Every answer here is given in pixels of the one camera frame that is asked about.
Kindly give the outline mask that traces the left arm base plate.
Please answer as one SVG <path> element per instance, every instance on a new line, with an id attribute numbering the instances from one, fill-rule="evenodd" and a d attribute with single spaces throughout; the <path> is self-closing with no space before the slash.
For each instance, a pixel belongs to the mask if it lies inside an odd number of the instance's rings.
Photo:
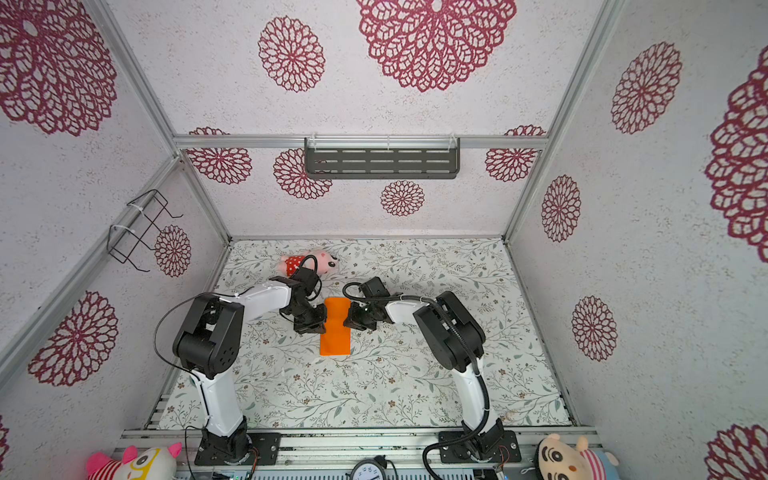
<path id="1" fill-rule="evenodd" d="M 279 433 L 240 433 L 232 439 L 207 430 L 194 459 L 195 466 L 272 466 L 277 462 L 282 435 Z"/>

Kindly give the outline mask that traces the round gauge clock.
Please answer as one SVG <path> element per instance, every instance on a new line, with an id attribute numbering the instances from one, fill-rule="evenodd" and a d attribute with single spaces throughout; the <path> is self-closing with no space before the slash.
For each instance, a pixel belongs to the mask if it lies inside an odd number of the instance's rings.
<path id="1" fill-rule="evenodd" d="M 350 480 L 387 480 L 388 462 L 382 455 L 363 459 L 358 462 L 351 473 Z"/>

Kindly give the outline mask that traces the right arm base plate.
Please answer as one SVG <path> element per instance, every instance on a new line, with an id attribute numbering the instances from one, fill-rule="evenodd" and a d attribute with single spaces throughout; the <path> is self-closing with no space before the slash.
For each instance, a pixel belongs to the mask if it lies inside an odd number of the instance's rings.
<path id="1" fill-rule="evenodd" d="M 467 442 L 443 446 L 440 460 L 445 464 L 516 463 L 522 460 L 517 436 L 511 429 L 491 431 Z"/>

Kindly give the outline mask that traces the orange square paper sheet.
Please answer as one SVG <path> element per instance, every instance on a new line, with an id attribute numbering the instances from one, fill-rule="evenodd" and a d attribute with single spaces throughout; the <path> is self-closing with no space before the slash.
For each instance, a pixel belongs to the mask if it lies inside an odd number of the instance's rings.
<path id="1" fill-rule="evenodd" d="M 321 356 L 346 356 L 351 352 L 351 329 L 344 325 L 351 301 L 343 297 L 330 297 L 324 301 L 327 319 L 326 331 L 320 335 Z"/>

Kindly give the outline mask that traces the grey wall shelf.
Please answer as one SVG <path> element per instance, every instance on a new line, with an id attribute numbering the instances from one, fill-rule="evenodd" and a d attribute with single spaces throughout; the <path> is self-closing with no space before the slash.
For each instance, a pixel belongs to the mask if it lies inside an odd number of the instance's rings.
<path id="1" fill-rule="evenodd" d="M 452 180 L 461 167 L 456 137 L 395 142 L 304 140 L 304 169 L 313 180 Z"/>

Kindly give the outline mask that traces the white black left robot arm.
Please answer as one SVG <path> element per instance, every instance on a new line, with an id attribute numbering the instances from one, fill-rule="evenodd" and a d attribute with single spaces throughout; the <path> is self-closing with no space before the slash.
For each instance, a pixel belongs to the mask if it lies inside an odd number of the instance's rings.
<path id="1" fill-rule="evenodd" d="M 244 422 L 231 372 L 243 324 L 277 312 L 300 333 L 323 333 L 326 309 L 312 303 L 321 291 L 320 280 L 272 277 L 241 293 L 203 292 L 186 301 L 190 307 L 172 351 L 200 391 L 206 433 L 229 438 Z"/>

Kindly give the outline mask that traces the pink pig plush toy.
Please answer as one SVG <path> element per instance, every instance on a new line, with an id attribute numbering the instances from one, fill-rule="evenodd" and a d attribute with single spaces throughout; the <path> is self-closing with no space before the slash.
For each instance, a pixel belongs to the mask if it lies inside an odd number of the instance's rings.
<path id="1" fill-rule="evenodd" d="M 286 277 L 292 276 L 299 267 L 316 271 L 323 276 L 338 269 L 340 260 L 325 250 L 315 250 L 309 253 L 283 256 L 278 262 L 278 271 Z"/>

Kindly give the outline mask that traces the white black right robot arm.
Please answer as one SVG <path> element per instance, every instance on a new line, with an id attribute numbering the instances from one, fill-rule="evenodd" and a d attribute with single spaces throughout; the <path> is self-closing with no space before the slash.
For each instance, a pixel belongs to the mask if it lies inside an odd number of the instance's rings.
<path id="1" fill-rule="evenodd" d="M 504 436 L 504 426 L 492 407 L 483 376 L 485 333 L 458 297 L 446 291 L 436 299 L 396 294 L 355 296 L 345 285 L 344 297 L 358 303 L 382 307 L 394 323 L 416 324 L 438 363 L 452 374 L 462 405 L 461 441 L 476 446 L 497 446 Z"/>

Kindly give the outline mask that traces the pink white plush toy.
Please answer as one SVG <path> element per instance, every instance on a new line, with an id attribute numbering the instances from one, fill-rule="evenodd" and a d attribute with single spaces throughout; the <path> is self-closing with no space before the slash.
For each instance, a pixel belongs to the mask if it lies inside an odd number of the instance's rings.
<path id="1" fill-rule="evenodd" d="M 94 480 L 161 480 L 174 479 L 177 457 L 182 444 L 150 448 L 139 452 L 135 446 L 125 450 L 120 460 L 102 453 L 93 454 L 87 461 L 87 479 Z"/>

